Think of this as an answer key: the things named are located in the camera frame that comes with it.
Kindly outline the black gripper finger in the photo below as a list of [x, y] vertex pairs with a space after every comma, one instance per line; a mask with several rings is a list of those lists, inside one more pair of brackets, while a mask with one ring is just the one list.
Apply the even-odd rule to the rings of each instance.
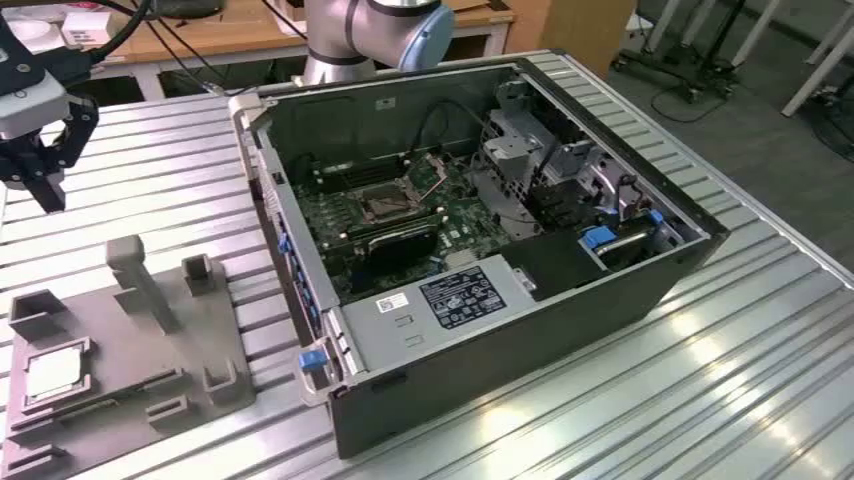
[[64, 171], [76, 165], [99, 122], [98, 104], [90, 97], [74, 97], [64, 128], [49, 145], [33, 139], [29, 192], [45, 213], [65, 209], [65, 192], [60, 186]]
[[29, 190], [32, 187], [32, 172], [25, 160], [33, 156], [35, 146], [33, 137], [1, 141], [1, 182], [12, 190]]

